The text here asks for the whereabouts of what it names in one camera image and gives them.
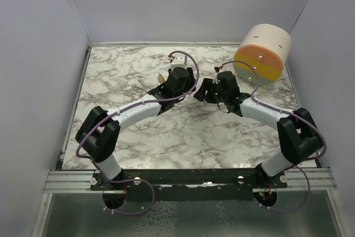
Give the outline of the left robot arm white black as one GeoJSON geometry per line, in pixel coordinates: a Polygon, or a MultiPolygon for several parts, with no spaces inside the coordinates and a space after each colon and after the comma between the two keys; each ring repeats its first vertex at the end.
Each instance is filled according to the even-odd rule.
{"type": "Polygon", "coordinates": [[[185,93],[195,90],[195,82],[191,67],[176,67],[165,82],[141,99],[111,111],[97,106],[89,112],[75,140],[104,174],[103,183],[109,189],[119,188],[123,181],[121,166],[113,155],[119,133],[146,118],[167,112],[183,100],[185,93]]]}

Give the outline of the small brass padlock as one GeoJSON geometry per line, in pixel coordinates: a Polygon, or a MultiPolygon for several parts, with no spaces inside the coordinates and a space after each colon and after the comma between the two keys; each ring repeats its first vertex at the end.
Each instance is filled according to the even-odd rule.
{"type": "Polygon", "coordinates": [[[158,82],[159,83],[163,83],[163,82],[165,82],[165,78],[163,77],[163,75],[162,74],[158,74],[158,82]]]}

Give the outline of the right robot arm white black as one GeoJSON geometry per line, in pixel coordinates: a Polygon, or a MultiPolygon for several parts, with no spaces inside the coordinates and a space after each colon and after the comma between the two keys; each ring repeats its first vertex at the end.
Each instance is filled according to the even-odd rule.
{"type": "Polygon", "coordinates": [[[255,168],[255,182],[262,188],[270,186],[280,172],[305,161],[323,146],[324,141],[307,109],[281,109],[263,104],[240,91],[231,71],[220,72],[214,79],[203,79],[194,98],[210,104],[222,103],[228,113],[254,119],[278,132],[280,151],[255,168]]]}

